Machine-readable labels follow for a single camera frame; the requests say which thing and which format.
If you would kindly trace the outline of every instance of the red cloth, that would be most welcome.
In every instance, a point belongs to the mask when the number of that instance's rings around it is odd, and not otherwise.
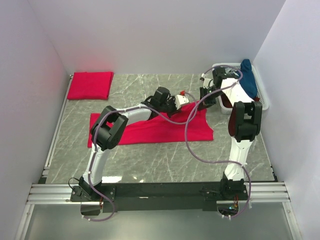
[[[101,99],[109,96],[114,73],[108,72],[75,72],[67,99]]]
[[[222,100],[223,106],[225,106],[225,107],[228,108],[228,109],[232,109],[231,102],[229,101],[228,97],[227,97],[225,94],[222,94],[222,95],[221,95],[221,100]],[[253,100],[254,100],[255,102],[259,102],[259,101],[260,101],[260,98],[256,96],[255,98],[253,98]]]
[[[170,120],[175,122],[185,122],[195,106],[190,103],[183,106],[181,112],[173,115]],[[197,111],[195,118],[188,125],[189,141],[212,141],[214,131],[209,127],[206,120],[207,110]],[[91,113],[90,129],[98,119],[100,113]],[[89,133],[88,148],[91,148],[91,134]],[[148,121],[139,121],[128,125],[119,145],[129,144],[155,144],[155,143],[173,143],[185,141],[185,125],[177,125],[167,122],[162,117],[157,116]]]

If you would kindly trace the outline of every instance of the white wall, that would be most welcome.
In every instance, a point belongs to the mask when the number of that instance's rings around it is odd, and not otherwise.
[[[69,73],[202,73],[254,59],[285,0],[29,0]]]
[[[67,75],[26,0],[0,7],[0,239],[14,239],[41,176]]]
[[[262,134],[305,240],[320,233],[319,13],[319,0],[286,0],[254,60],[271,102]]]

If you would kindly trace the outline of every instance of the dark red cloth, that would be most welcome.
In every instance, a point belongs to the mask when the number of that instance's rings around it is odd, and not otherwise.
[[[225,94],[222,94],[222,95],[221,95],[221,100],[222,100],[223,106],[225,106],[225,107],[228,108],[228,109],[232,109],[231,102],[229,101],[228,97],[227,97]],[[259,101],[260,101],[260,98],[256,96],[255,98],[253,98],[253,100],[254,100],[255,102],[259,102]]]
[[[170,120],[175,122],[185,122],[195,106],[190,103],[183,106],[181,112],[173,115]],[[212,141],[214,131],[209,127],[206,120],[206,109],[198,111],[195,118],[188,125],[189,141]],[[90,128],[98,119],[100,113],[91,113]],[[88,148],[91,148],[91,134],[89,133]],[[177,125],[167,122],[162,117],[157,116],[148,121],[139,121],[128,125],[119,145],[129,144],[155,144],[155,143],[173,143],[185,141],[185,125]]]
[[[114,73],[108,72],[75,72],[67,95],[69,100],[101,99],[109,96]]]

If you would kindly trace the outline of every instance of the white laundry basket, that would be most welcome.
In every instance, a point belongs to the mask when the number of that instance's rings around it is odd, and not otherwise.
[[[236,69],[240,69],[240,65],[241,63],[216,63],[216,64],[213,64],[212,67],[215,67],[215,66],[218,66],[218,65],[229,65],[229,66],[232,66]],[[257,87],[257,97],[260,98],[260,103],[262,103],[262,111],[265,111],[269,108],[269,101],[268,101],[268,98],[267,98],[267,94],[266,94],[266,91],[265,91],[265,88],[259,78],[259,75],[256,71],[256,68],[255,66],[251,65],[252,67],[252,73],[253,73],[253,76],[254,76],[254,80],[255,80],[255,84],[256,84],[256,87]],[[219,103],[220,103],[220,106],[221,106],[221,112],[222,114],[226,114],[226,115],[230,115],[231,112],[232,112],[232,108],[227,108],[224,106],[224,104],[222,103],[222,99],[221,99],[221,96],[218,97],[219,98]]]

